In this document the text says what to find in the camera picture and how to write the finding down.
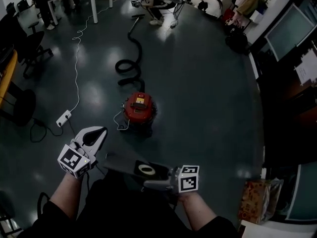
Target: yellow label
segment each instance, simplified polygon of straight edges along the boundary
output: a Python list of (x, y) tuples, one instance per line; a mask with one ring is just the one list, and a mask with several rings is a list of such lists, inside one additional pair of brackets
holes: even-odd
[(143, 104), (143, 103), (144, 103), (144, 99), (143, 99), (143, 98), (137, 98), (136, 103), (141, 103), (141, 104)]

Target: white power cord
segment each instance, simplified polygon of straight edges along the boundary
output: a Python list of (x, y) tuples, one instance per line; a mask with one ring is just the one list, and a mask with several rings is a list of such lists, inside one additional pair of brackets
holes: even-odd
[[(99, 12), (97, 13), (97, 15), (98, 15), (100, 12), (102, 12), (102, 11), (106, 11), (106, 10), (108, 10), (108, 9), (109, 9), (109, 7), (107, 7), (106, 9), (103, 9), (103, 10), (99, 11)], [(71, 113), (74, 111), (74, 109), (75, 109), (75, 108), (77, 108), (77, 106), (78, 106), (78, 104), (79, 104), (79, 101), (80, 101), (80, 97), (79, 97), (79, 88), (78, 88), (78, 85), (77, 85), (77, 77), (78, 77), (78, 71), (77, 71), (78, 57), (77, 57), (77, 55), (78, 55), (78, 52), (79, 52), (79, 44), (80, 44), (80, 42), (81, 42), (80, 37), (82, 37), (82, 36), (84, 35), (84, 33), (83, 33), (83, 32), (87, 29), (87, 22), (88, 22), (89, 18), (91, 18), (91, 17), (92, 17), (92, 15), (90, 15), (90, 16), (87, 18), (85, 28), (84, 28), (83, 30), (79, 30), (79, 31), (77, 31), (77, 33), (78, 33), (78, 34), (81, 34), (81, 35), (79, 35), (79, 36), (77, 36), (77, 37), (72, 38), (72, 40), (73, 40), (73, 41), (74, 41), (74, 40), (79, 39), (79, 42), (78, 42), (78, 44), (77, 44), (76, 63), (75, 63), (75, 71), (76, 71), (75, 84), (76, 84), (76, 87), (77, 87), (77, 97), (78, 97), (78, 102), (77, 102), (76, 106), (75, 106), (75, 107), (74, 107), (74, 108), (70, 111)]]
[(115, 118), (121, 113), (121, 111), (119, 113), (117, 113), (114, 117), (113, 117), (113, 121), (115, 122), (116, 125), (118, 125), (117, 130), (127, 130), (129, 128), (129, 124), (130, 124), (130, 119), (128, 121), (128, 126), (124, 129), (119, 129), (120, 125), (115, 121)]

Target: shoe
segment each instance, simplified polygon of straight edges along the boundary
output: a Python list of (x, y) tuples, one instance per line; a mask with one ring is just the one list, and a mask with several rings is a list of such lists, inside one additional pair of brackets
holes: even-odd
[(162, 26), (163, 25), (163, 22), (162, 21), (160, 21), (160, 20), (157, 20), (157, 19), (154, 19), (154, 20), (151, 20), (150, 21), (150, 25), (152, 25), (152, 26)]
[(50, 24), (46, 29), (48, 29), (48, 30), (53, 30), (55, 27), (52, 25), (52, 24)]

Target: power strip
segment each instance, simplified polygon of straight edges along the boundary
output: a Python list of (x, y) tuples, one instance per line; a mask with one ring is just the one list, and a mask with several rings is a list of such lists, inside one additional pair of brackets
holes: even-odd
[(71, 112), (69, 110), (66, 110), (65, 113), (61, 115), (60, 118), (56, 121), (56, 124), (58, 127), (62, 127), (68, 119), (71, 118)]

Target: black sleeve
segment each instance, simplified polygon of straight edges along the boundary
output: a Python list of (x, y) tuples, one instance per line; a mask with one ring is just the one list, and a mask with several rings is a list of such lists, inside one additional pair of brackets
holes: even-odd
[(204, 225), (197, 231), (199, 237), (226, 237), (226, 238), (237, 238), (238, 232), (232, 225), (232, 223), (223, 218), (216, 217), (208, 224)]
[(60, 237), (61, 234), (62, 236), (69, 234), (74, 224), (75, 222), (71, 221), (61, 209), (49, 201), (44, 205), (43, 214), (33, 226), (20, 233), (18, 238)]

